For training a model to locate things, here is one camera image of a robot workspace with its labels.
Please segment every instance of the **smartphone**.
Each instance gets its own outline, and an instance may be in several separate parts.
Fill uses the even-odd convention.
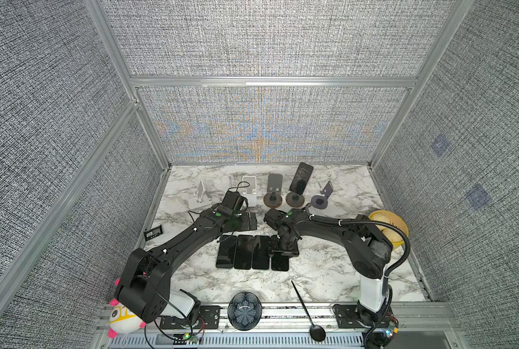
[[[313,171],[314,167],[312,165],[300,163],[292,179],[291,187],[289,188],[290,191],[302,195]]]
[[[271,257],[271,270],[289,271],[289,258],[281,255],[280,252],[274,252],[273,257]]]
[[[236,237],[221,235],[219,243],[219,253],[215,266],[222,269],[230,269],[235,263]]]
[[[269,269],[269,236],[254,236],[254,251],[252,254],[252,269]]]
[[[254,237],[238,235],[236,240],[235,269],[251,269]]]

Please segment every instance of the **phone stand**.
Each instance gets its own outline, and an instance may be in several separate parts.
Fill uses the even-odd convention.
[[[242,176],[242,181],[248,182],[250,186],[244,187],[243,196],[248,199],[249,207],[257,206],[257,181],[256,176]]]
[[[304,196],[295,192],[289,192],[285,199],[287,204],[291,207],[300,207],[304,205]]]
[[[281,187],[283,186],[283,175],[270,173],[267,177],[267,194],[263,197],[263,203],[267,207],[277,208],[283,203]]]
[[[188,199],[188,207],[190,209],[196,209],[203,206],[211,206],[213,201],[211,200],[211,195],[205,191],[205,186],[203,185],[203,181],[199,181],[198,191],[193,193],[194,196]]]
[[[329,199],[329,196],[333,193],[333,185],[331,184],[331,181],[328,181],[328,183],[325,185],[324,189],[320,192],[321,195],[314,195],[312,197],[312,206],[318,209],[326,209],[327,208],[327,200]]]

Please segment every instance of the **round stand base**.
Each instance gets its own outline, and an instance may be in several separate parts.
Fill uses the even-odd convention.
[[[327,208],[327,200],[325,197],[321,195],[314,195],[312,197],[312,207],[318,208],[318,209],[326,209]]]
[[[263,197],[263,203],[267,207],[277,208],[283,203],[283,197],[277,193],[267,193]]]
[[[285,199],[287,204],[291,207],[300,207],[304,205],[304,196],[297,193],[289,192]]]

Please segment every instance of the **black spoon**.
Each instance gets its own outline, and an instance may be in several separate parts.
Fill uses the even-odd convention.
[[[313,340],[316,342],[323,342],[325,340],[325,330],[320,325],[314,325],[314,322],[312,321],[312,318],[310,317],[310,314],[308,313],[308,309],[306,309],[306,306],[304,305],[304,301],[302,300],[302,297],[300,297],[300,293],[298,293],[298,290],[296,289],[296,286],[292,282],[292,287],[295,288],[296,295],[298,296],[298,299],[300,299],[300,303],[302,304],[302,307],[304,308],[304,311],[306,312],[306,315],[308,315],[308,318],[310,319],[310,323],[312,324],[312,327],[310,327],[310,337],[312,337]]]

